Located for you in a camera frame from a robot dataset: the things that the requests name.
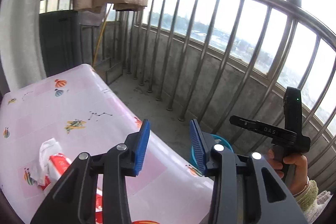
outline bracelet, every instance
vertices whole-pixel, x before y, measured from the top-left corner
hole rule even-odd
[[[293,195],[293,196],[296,198],[297,196],[301,195],[307,189],[308,185],[309,185],[309,177],[307,176],[307,183],[306,183],[304,189],[302,191],[298,192],[297,194]]]

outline yellow pole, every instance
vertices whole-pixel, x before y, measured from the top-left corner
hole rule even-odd
[[[98,49],[99,49],[100,41],[101,41],[101,38],[102,38],[103,33],[104,33],[104,29],[105,29],[105,26],[106,26],[107,16],[110,13],[111,7],[112,7],[112,4],[111,4],[111,6],[109,8],[109,11],[105,14],[104,22],[103,22],[103,25],[102,25],[102,27],[100,29],[100,33],[99,33],[99,37],[98,37],[98,42],[97,42],[96,49],[94,51],[94,58],[93,58],[93,62],[92,62],[92,67],[93,68],[95,67],[95,63],[96,63],[96,59],[97,59],[97,54],[98,54]]]

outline person's hand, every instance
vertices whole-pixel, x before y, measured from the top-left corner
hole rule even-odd
[[[279,175],[279,177],[282,179],[284,173],[280,170],[282,169],[283,165],[281,162],[274,160],[274,152],[272,149],[270,149],[267,152],[266,160],[275,170],[275,172]],[[294,153],[283,158],[283,162],[285,164],[296,165],[294,179],[292,185],[289,187],[290,192],[293,195],[295,195],[301,192],[307,185],[307,173],[308,173],[307,158],[300,153]]]

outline pink table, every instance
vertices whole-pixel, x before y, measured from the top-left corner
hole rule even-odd
[[[68,122],[76,120],[83,121],[83,128],[68,128]],[[83,151],[107,152],[140,126],[90,65],[9,92],[0,108],[1,189],[29,223],[44,198],[42,190],[29,183],[29,168],[44,141],[55,138],[73,160]],[[212,180],[199,176],[152,132],[140,175],[127,177],[126,183],[132,221],[198,224],[209,211]]]

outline blue bowl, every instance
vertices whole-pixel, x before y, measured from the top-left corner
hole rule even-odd
[[[224,138],[222,138],[222,137],[220,137],[220,136],[218,136],[218,135],[214,135],[214,134],[211,134],[211,136],[212,136],[215,140],[220,140],[220,141],[218,142],[219,144],[224,145],[225,147],[227,147],[228,149],[230,149],[230,150],[233,152],[233,149],[232,149],[231,145],[229,144],[229,142],[228,142],[226,139],[224,139]],[[191,147],[191,151],[190,151],[190,160],[189,160],[189,162],[190,162],[194,167],[198,168],[198,167],[197,167],[197,163],[196,163],[196,159],[195,159],[195,154],[194,154],[194,148],[193,148],[193,147]]]

